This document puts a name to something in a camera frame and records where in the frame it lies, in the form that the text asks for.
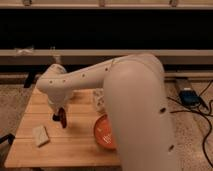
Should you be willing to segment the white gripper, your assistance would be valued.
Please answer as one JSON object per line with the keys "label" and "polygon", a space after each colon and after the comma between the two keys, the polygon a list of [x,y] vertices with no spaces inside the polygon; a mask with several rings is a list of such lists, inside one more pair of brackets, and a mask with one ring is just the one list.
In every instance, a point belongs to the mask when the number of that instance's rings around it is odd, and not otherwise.
{"label": "white gripper", "polygon": [[49,101],[49,106],[52,109],[53,113],[57,115],[59,113],[59,109],[63,108],[65,111],[68,110],[68,101],[63,100],[60,102]]}

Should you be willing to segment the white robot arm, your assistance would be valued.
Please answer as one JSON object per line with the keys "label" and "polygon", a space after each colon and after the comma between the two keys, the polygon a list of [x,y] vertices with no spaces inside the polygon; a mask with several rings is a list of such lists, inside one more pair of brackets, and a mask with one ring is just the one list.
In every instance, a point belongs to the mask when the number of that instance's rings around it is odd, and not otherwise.
{"label": "white robot arm", "polygon": [[36,87],[55,111],[73,90],[101,88],[122,171],[182,171],[164,78],[157,57],[133,54],[74,72],[53,64]]}

